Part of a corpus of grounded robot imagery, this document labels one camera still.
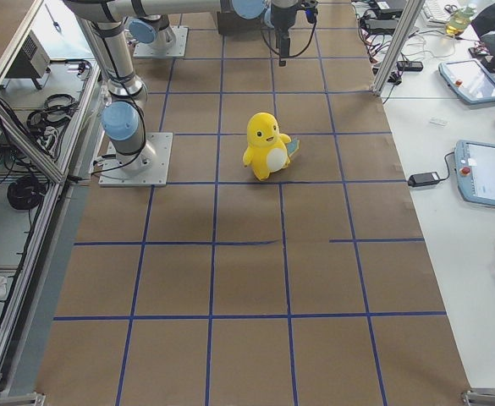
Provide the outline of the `yellow plush toy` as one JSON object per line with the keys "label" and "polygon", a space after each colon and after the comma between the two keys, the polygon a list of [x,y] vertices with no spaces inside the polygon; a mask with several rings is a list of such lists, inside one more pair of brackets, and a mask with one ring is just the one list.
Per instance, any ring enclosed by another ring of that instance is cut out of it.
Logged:
{"label": "yellow plush toy", "polygon": [[259,181],[289,166],[288,146],[292,139],[280,132],[278,121],[272,114],[258,112],[253,115],[247,124],[246,138],[242,162],[251,168]]}

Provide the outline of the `small black device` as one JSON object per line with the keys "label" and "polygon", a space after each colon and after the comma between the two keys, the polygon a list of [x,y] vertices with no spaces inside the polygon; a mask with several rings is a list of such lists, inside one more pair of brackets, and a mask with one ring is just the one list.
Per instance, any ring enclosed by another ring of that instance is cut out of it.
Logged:
{"label": "small black device", "polygon": [[420,61],[398,61],[397,69],[402,72],[421,72],[424,69]]}

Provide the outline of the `yellow liquid bottle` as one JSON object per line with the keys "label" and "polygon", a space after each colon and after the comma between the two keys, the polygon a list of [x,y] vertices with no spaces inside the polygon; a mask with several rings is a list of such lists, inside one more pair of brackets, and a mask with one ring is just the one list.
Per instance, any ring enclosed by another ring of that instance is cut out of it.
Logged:
{"label": "yellow liquid bottle", "polygon": [[457,8],[451,14],[445,25],[445,33],[450,37],[458,37],[463,34],[466,28],[470,25],[473,17],[476,14],[476,5],[468,4],[463,8]]}

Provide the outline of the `black power adapter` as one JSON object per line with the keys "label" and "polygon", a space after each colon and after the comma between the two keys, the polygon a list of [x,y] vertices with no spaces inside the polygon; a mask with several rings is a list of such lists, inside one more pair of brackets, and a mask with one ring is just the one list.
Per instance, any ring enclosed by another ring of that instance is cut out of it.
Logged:
{"label": "black power adapter", "polygon": [[440,182],[441,178],[437,172],[413,173],[407,179],[411,188],[433,186]]}

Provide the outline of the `upper teach pendant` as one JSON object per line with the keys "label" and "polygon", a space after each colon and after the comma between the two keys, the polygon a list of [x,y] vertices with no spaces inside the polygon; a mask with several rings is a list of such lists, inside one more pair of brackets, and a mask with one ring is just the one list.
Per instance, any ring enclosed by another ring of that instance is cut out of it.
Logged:
{"label": "upper teach pendant", "polygon": [[478,60],[440,63],[438,73],[465,103],[475,105],[495,102],[495,78]]}

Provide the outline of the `teach pendant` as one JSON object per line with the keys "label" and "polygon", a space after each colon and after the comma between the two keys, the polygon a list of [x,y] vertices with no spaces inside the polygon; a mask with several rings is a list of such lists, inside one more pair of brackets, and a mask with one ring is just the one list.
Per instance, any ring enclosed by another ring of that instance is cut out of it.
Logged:
{"label": "teach pendant", "polygon": [[475,105],[495,102],[495,78],[478,60],[440,63],[438,73],[465,103]]}
{"label": "teach pendant", "polygon": [[458,140],[454,159],[458,190],[463,199],[495,207],[495,144]]}

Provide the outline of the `brown paper table cover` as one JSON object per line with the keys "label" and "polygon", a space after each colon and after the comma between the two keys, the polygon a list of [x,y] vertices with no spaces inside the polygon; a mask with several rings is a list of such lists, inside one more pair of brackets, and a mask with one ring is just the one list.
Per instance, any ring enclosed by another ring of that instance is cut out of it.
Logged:
{"label": "brown paper table cover", "polygon": [[[162,188],[77,187],[36,378],[50,405],[458,405],[467,380],[348,1],[256,31],[187,14],[184,58],[139,60]],[[259,181],[250,118],[292,139]]]}

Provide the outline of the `lower teach pendant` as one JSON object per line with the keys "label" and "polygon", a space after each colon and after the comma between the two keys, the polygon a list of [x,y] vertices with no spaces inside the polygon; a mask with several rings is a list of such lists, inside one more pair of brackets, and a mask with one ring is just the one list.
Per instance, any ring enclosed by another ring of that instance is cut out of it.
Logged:
{"label": "lower teach pendant", "polygon": [[454,159],[458,190],[463,199],[495,207],[495,144],[458,140]]}

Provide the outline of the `grey control box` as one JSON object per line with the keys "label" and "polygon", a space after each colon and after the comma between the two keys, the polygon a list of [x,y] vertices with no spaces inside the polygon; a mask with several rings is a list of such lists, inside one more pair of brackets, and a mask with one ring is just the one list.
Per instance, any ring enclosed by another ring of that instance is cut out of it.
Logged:
{"label": "grey control box", "polygon": [[41,90],[50,74],[51,59],[36,34],[31,30],[24,39],[13,63],[5,75],[6,80],[31,80]]}

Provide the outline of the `aluminium frame post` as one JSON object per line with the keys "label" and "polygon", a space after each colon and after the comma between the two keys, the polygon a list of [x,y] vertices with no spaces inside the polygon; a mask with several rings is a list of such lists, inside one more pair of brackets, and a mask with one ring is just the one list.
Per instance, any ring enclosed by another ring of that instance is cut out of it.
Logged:
{"label": "aluminium frame post", "polygon": [[380,96],[382,94],[382,89],[394,69],[398,56],[415,25],[424,2],[424,0],[410,0],[406,2],[386,55],[372,83],[371,90],[375,95]]}

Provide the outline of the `aluminium frame left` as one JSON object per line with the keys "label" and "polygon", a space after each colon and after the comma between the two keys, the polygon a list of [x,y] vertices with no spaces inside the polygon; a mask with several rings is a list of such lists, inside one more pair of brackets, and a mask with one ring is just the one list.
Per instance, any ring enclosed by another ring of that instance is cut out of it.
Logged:
{"label": "aluminium frame left", "polygon": [[[0,1],[0,84],[28,36],[41,6],[40,1]],[[22,304],[34,276],[58,195],[67,180],[68,165],[78,142],[82,118],[97,87],[99,74],[99,67],[92,62],[86,89],[81,93],[79,110],[67,133],[69,141],[63,145],[62,155],[57,160],[34,144],[0,106],[0,130],[36,166],[37,176],[50,183],[41,207],[29,216],[15,211],[6,200],[5,194],[14,180],[13,175],[0,176],[0,254],[14,255],[13,264],[0,263],[0,274],[6,277],[8,285],[7,295],[0,302],[0,383],[5,376],[3,366]],[[29,230],[23,231],[21,223],[29,218],[33,223]]]}

